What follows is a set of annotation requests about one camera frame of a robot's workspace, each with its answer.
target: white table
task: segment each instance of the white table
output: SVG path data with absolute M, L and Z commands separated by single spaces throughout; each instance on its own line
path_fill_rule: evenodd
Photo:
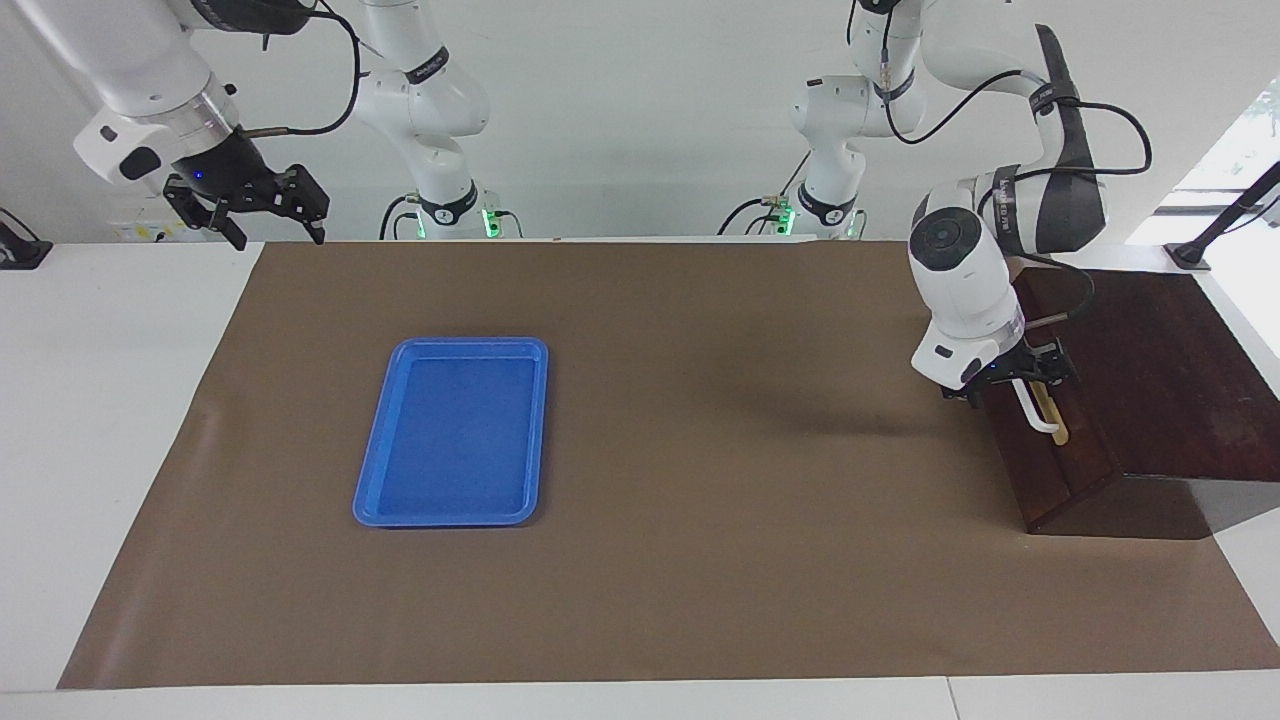
M 1280 673 L 51 692 L 261 252 L 64 245 L 0 274 L 0 719 L 1270 719 Z M 1074 261 L 1171 269 L 1156 249 Z M 1202 286 L 1272 388 L 1280 359 Z M 1219 536 L 1280 634 L 1280 512 Z

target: blue tray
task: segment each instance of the blue tray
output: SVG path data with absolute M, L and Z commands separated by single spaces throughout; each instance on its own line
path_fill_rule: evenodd
M 547 346 L 420 338 L 392 354 L 352 511 L 375 528 L 517 525 L 538 505 Z

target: dark wooden box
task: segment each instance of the dark wooden box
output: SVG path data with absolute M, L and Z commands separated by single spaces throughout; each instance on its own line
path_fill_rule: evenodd
M 1088 315 L 1057 337 L 1078 377 L 1053 389 L 1065 447 L 1032 430 L 1007 386 L 983 406 L 1036 534 L 1198 539 L 1280 507 L 1280 401 L 1194 278 L 1097 272 Z M 1027 269 L 1028 318 L 1073 307 L 1074 273 Z

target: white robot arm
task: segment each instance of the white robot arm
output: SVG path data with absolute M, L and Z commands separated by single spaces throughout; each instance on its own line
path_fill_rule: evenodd
M 195 28 L 288 35 L 308 12 L 296 0 L 17 0 L 18 8 L 88 78 L 104 108 L 74 146 L 116 184 L 175 174 L 165 199 L 192 228 L 247 238 L 230 213 L 268 211 L 324 241 L 329 197 L 302 165 L 271 172 L 239 127 L 229 94 L 192 49 Z M 212 205 L 209 209 L 202 201 Z
M 957 5 L 963 5 L 959 14 Z M 966 29 L 961 26 L 973 27 L 977 8 L 970 5 L 965 0 L 858 0 L 850 51 L 860 74 L 812 79 L 792 104 L 792 124 L 813 150 L 806 177 L 787 199 L 796 210 L 794 232 L 841 237 L 867 170 L 854 141 L 904 137 L 919 127 L 925 111 L 916 85 L 922 47 L 931 73 L 960 90 L 1029 95 L 1043 85 L 1030 72 L 988 82 L 1023 68 L 1000 50 L 957 45 L 964 35 L 957 31 Z
M 1088 104 L 1079 101 L 1057 37 L 1043 26 L 1037 32 L 1048 79 L 1021 94 L 1044 154 L 1025 167 L 942 184 L 920 204 L 909 252 L 933 318 L 911 365 L 947 397 L 974 401 L 989 384 L 1011 383 L 1028 423 L 1053 433 L 1059 428 L 1039 418 L 1027 383 L 1060 383 L 1071 373 L 1070 361 L 1056 343 L 1033 348 L 1024 340 L 1027 324 L 1004 256 L 1079 250 L 1107 220 L 1080 118 L 1080 106 Z M 963 56 L 942 60 L 955 67 Z M 942 60 L 925 51 L 931 68 Z M 1149 140 L 1142 135 L 1149 167 Z
M 1027 419 L 1043 421 L 1027 382 L 1055 384 L 1070 374 L 1057 346 L 1032 348 L 1027 323 L 1009 279 L 1005 255 L 1071 252 L 1106 227 L 1100 174 L 1137 174 L 1151 165 L 1151 143 L 1140 124 L 1117 108 L 1143 137 L 1143 168 L 1100 170 L 1093 164 L 1080 109 L 1062 49 L 1053 32 L 1036 26 L 1041 53 L 1019 60 L 987 46 L 993 28 L 1011 12 L 1004 0 L 858 0 L 851 49 L 860 76 L 810 81 L 792 119 L 810 141 L 813 164 L 791 200 L 796 232 L 840 236 L 852 214 L 865 160 L 851 147 L 856 137 L 897 137 L 906 143 L 924 102 L 915 87 L 919 56 L 943 83 L 970 91 L 1025 97 L 1039 129 L 1043 155 L 1029 165 L 938 186 L 920 202 L 910 238 L 910 264 L 933 318 L 913 366 L 943 387 L 947 397 L 977 398 L 988 384 L 1012 383 Z
M 493 234 L 486 192 L 454 140 L 484 131 L 489 97 L 451 60 L 426 0 L 361 3 L 370 44 L 396 69 L 361 81 L 356 117 L 385 136 L 408 164 L 428 237 Z

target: white wall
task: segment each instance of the white wall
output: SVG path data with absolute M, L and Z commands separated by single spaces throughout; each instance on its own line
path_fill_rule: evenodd
M 1088 99 L 1137 113 L 1156 142 L 1155 172 L 1111 182 L 1120 241 L 1280 70 L 1280 3 L 1229 0 L 1028 0 L 1062 38 Z M 360 24 L 356 0 L 334 0 Z M 842 0 L 435 0 L 456 61 L 493 97 L 493 122 L 465 140 L 476 176 L 521 214 L 531 236 L 703 234 L 739 201 L 776 192 L 805 143 L 787 106 L 805 79 L 851 72 Z M 69 141 L 88 115 L 74 92 L 50 94 L 50 70 L 0 0 L 0 202 L 60 240 L 105 236 L 106 191 Z M 343 105 L 349 51 L 316 22 L 275 38 L 204 33 L 197 46 L 250 124 L 321 124 Z M 932 124 L 960 94 L 925 81 Z M 1100 163 L 1132 163 L 1123 122 L 1088 118 Z M 861 143 L 870 170 L 868 234 L 901 236 L 940 179 L 1029 161 L 1038 142 L 1025 104 L 983 97 L 933 141 Z M 283 168 L 305 163 L 334 200 L 334 238 L 369 237 L 408 173 L 352 122 L 323 138 L 261 142 Z M 260 238 L 301 237 L 289 223 L 244 223 Z

